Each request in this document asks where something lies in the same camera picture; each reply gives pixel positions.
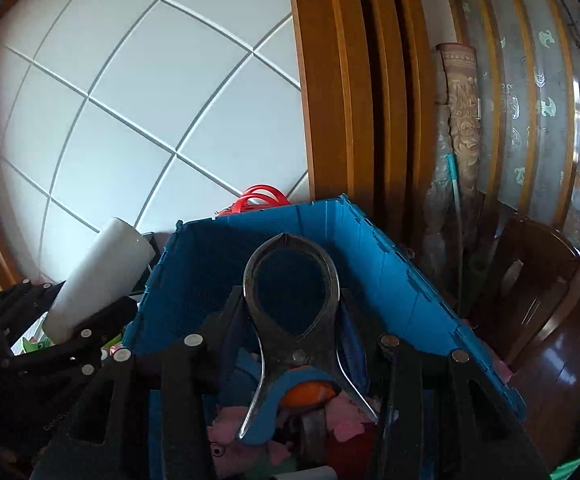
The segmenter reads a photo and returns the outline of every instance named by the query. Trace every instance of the white roll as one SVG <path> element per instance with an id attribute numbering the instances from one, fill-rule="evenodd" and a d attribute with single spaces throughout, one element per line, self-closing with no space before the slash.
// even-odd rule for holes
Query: white roll
<path id="1" fill-rule="evenodd" d="M 65 280 L 44 321 L 46 335 L 55 344 L 67 341 L 81 322 L 130 294 L 153 257 L 136 229 L 111 218 Z"/>

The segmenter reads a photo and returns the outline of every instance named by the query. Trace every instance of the toy eye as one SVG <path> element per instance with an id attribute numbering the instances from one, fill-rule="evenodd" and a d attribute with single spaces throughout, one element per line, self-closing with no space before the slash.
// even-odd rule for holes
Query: toy eye
<path id="1" fill-rule="evenodd" d="M 225 453 L 225 449 L 223 448 L 223 446 L 219 446 L 215 442 L 210 444 L 210 451 L 212 452 L 212 456 L 223 456 L 223 454 Z"/>

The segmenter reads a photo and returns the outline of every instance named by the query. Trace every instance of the tall brown vase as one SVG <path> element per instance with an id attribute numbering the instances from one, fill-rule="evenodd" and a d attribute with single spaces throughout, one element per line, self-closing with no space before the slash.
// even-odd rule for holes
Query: tall brown vase
<path id="1" fill-rule="evenodd" d="M 480 150 L 478 122 L 478 81 L 476 50 L 461 43 L 436 46 L 448 82 L 450 136 L 458 165 L 458 185 L 463 222 L 463 242 L 472 248 L 476 242 L 476 176 Z"/>

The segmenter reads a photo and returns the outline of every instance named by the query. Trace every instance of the pink cloth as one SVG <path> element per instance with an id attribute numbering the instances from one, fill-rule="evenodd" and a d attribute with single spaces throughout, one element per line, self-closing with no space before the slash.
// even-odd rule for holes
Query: pink cloth
<path id="1" fill-rule="evenodd" d="M 372 421 L 350 396 L 341 392 L 326 404 L 327 431 L 332 431 L 336 440 L 346 442 L 365 431 L 364 424 Z"/>
<path id="2" fill-rule="evenodd" d="M 246 472 L 257 462 L 262 452 L 267 452 L 272 465 L 279 465 L 290 456 L 286 447 L 274 440 L 269 440 L 263 446 L 246 446 L 235 440 L 246 412 L 245 406 L 223 408 L 212 426 L 207 428 L 212 460 L 219 480 Z"/>

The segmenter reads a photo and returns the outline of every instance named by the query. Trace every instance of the teal handle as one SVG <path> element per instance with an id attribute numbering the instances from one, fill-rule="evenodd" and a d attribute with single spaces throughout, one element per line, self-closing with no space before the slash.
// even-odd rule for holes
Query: teal handle
<path id="1" fill-rule="evenodd" d="M 456 158 L 454 156 L 454 153 L 445 155 L 445 158 L 448 161 L 448 170 L 450 170 L 450 178 L 452 180 L 458 181 L 458 169 L 456 167 Z"/>

